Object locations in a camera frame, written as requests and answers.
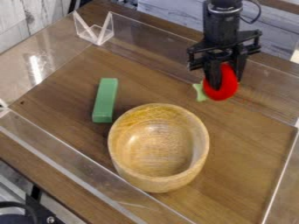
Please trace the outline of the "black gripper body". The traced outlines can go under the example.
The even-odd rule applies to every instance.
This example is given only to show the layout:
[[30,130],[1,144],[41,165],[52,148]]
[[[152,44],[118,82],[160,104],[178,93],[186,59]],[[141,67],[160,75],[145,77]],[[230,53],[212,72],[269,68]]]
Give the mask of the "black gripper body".
[[189,56],[188,68],[189,70],[196,70],[202,68],[205,53],[213,53],[221,60],[230,60],[238,53],[237,48],[240,47],[246,55],[260,52],[258,38],[261,36],[261,31],[240,31],[237,33],[237,41],[226,45],[212,44],[208,40],[202,40],[190,47],[186,48],[186,53]]

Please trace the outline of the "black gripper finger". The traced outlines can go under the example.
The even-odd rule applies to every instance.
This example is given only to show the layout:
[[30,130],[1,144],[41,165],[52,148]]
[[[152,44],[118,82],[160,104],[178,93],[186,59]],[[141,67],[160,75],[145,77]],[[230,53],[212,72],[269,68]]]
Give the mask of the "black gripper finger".
[[216,59],[205,58],[202,64],[202,70],[205,73],[205,79],[209,83],[209,86],[214,90],[218,90],[221,84],[220,61]]
[[241,50],[233,54],[232,66],[237,80],[241,80],[248,58],[248,51]]

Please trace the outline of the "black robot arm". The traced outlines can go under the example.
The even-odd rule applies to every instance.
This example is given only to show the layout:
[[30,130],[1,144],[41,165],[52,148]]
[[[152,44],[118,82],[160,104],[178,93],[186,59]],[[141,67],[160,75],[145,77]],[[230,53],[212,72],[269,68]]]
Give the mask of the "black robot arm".
[[240,81],[248,56],[260,52],[260,30],[241,31],[242,0],[204,0],[202,39],[186,48],[189,70],[202,69],[213,90],[220,89],[228,63]]

